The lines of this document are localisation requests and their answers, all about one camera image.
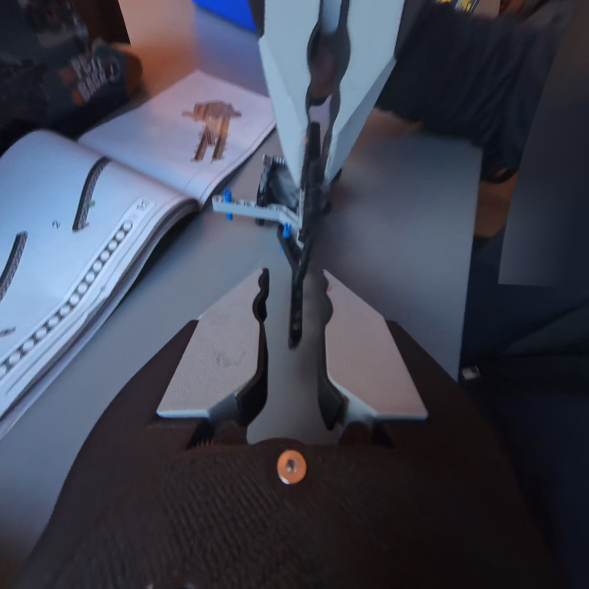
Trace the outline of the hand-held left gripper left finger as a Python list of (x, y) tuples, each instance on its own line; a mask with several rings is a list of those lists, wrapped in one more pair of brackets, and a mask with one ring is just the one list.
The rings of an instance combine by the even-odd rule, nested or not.
[(242, 426), (255, 420), (268, 398), (268, 294), (269, 270), (257, 269), (198, 318), (158, 405), (159, 418)]

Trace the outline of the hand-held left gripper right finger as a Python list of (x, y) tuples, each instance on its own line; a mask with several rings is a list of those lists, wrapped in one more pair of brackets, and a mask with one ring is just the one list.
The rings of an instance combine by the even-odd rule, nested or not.
[(326, 270), (318, 401), (328, 430), (428, 419), (385, 318)]

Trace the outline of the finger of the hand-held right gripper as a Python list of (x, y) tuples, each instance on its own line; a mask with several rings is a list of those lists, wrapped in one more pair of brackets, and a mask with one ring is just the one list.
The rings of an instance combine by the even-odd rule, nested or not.
[(395, 64), (404, 1), (343, 1), (336, 35), (339, 86), (330, 106), (328, 182), (347, 160)]
[(300, 217), (320, 212), (323, 170), (320, 123), (310, 118), (309, 54), (320, 1), (264, 1), (261, 62), (283, 157), (300, 195)]

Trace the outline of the long black lego beam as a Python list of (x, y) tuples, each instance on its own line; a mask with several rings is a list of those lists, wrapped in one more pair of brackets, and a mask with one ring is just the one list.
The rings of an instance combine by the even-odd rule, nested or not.
[(298, 212), (300, 228), (282, 224), (277, 232), (282, 251), (291, 267), (291, 306), (288, 346), (298, 347), (303, 335), (303, 290), (309, 268), (314, 230), (323, 206), (323, 167), (321, 165), (320, 123), (311, 122), (307, 129), (305, 159), (301, 176)]

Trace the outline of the grey lego chassis assembly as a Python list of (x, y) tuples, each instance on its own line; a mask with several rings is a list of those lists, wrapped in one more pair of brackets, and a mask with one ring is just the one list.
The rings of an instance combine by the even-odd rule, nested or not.
[(321, 215), (330, 211), (329, 188), (323, 185), (323, 167), (319, 156), (311, 156), (303, 165), (302, 186), (296, 187), (283, 157), (263, 157), (263, 169), (254, 200), (237, 200), (226, 188), (212, 198), (213, 210), (228, 219), (234, 216), (254, 218), (282, 227), (279, 237), (294, 244), (301, 253), (312, 245), (313, 232)]

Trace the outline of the person's right forearm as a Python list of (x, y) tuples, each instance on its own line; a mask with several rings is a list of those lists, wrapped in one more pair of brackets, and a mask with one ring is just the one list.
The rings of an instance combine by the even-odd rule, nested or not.
[(375, 107), (482, 150), (481, 180), (519, 170), (573, 1), (522, 1), (494, 18), (408, 1)]

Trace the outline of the dark lego set box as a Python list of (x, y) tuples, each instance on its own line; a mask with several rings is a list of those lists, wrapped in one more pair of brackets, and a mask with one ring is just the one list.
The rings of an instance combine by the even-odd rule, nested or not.
[(48, 129), (77, 138), (139, 92), (119, 1), (1, 1), (1, 153)]

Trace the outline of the blue plastic bin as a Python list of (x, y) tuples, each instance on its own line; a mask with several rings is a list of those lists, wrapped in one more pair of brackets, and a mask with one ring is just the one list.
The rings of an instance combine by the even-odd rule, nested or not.
[(192, 1), (192, 3), (232, 25), (252, 32), (256, 30), (248, 1)]

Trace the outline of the open instruction booklet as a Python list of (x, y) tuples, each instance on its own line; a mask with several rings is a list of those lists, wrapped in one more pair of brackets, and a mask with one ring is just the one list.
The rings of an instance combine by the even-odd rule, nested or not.
[(77, 141), (39, 130), (1, 156), (2, 438), (274, 128), (269, 97), (194, 71)]

